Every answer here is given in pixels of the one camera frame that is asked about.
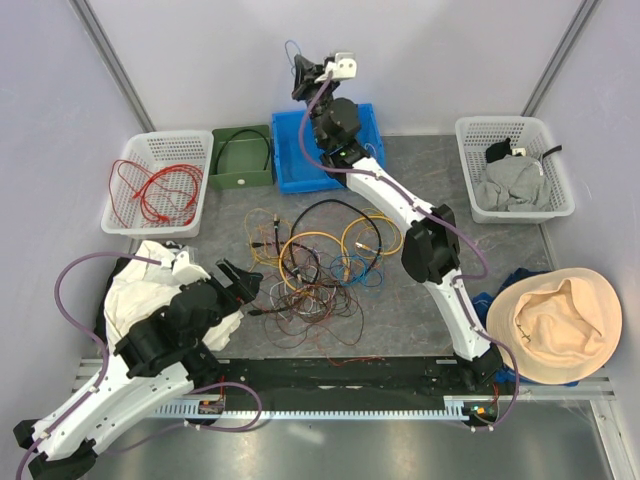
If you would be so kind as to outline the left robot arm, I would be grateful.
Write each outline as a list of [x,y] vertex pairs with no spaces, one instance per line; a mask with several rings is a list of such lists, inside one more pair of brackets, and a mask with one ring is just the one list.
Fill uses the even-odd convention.
[[217,266],[230,286],[215,278],[181,284],[171,302],[132,326],[113,352],[101,352],[101,369],[63,406],[15,426],[25,451],[18,476],[28,471],[35,479],[78,479],[157,408],[184,394],[231,387],[203,338],[256,298],[263,276],[226,260]]

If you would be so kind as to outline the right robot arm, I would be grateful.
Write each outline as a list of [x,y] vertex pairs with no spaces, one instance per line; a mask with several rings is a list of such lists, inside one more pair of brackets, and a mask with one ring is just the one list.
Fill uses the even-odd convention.
[[357,105],[333,95],[341,82],[356,75],[352,53],[336,53],[319,64],[297,54],[293,67],[292,97],[306,105],[299,129],[310,129],[321,151],[315,167],[368,200],[403,231],[403,268],[427,289],[445,321],[459,384],[469,393],[483,392],[493,383],[502,357],[466,291],[459,259],[466,237],[456,227],[453,211],[412,194],[357,140],[361,129]]

